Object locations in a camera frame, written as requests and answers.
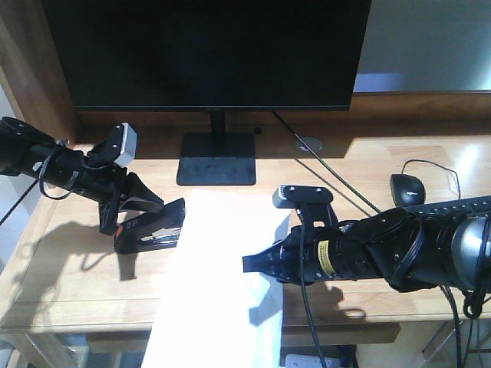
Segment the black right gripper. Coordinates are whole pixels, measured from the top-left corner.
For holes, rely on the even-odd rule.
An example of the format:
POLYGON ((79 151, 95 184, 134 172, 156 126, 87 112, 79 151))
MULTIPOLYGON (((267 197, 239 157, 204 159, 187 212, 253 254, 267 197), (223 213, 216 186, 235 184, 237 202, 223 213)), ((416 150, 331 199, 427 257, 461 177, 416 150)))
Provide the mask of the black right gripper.
POLYGON ((379 278, 380 269, 369 251, 348 237, 352 227, 318 228, 314 238, 300 248, 302 232, 295 226, 279 246, 244 256, 243 272, 279 274, 278 280, 287 284, 379 278))

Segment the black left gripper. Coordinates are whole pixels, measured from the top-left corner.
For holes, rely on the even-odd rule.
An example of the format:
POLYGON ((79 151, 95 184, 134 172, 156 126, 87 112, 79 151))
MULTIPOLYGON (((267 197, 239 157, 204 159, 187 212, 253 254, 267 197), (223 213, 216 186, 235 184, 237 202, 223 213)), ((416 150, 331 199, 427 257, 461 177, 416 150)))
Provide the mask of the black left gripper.
POLYGON ((114 164, 92 168, 85 163, 86 156, 80 150, 56 147, 41 164, 39 189, 43 196, 66 199, 77 194, 98 202, 99 232, 114 235, 120 212, 138 211, 157 213, 164 201, 153 193, 134 173, 114 164), (46 193, 48 183, 66 191, 54 197, 46 193))

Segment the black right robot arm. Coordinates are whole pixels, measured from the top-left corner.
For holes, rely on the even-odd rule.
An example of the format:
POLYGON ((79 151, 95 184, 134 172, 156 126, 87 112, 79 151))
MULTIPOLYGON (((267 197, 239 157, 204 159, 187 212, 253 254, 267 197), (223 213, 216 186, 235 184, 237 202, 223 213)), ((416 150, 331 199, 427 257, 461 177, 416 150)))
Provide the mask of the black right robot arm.
POLYGON ((295 226, 271 248, 242 260, 245 272, 288 284, 380 278, 400 293, 439 285, 488 293, 490 220, 390 209, 336 227, 295 226))

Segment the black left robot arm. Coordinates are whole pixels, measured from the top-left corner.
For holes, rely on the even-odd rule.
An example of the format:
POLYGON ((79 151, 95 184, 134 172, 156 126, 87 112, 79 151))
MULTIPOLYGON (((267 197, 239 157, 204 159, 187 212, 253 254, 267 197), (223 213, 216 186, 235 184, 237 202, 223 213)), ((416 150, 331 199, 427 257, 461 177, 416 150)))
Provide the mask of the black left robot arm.
POLYGON ((1 174, 25 174, 38 180, 43 196, 45 184, 65 190, 57 200, 71 194, 98 203, 100 232, 113 235, 120 212, 159 212, 164 201, 127 166, 136 155, 137 133, 120 123, 109 137, 88 153, 68 148, 33 126, 12 117, 1 118, 1 174))

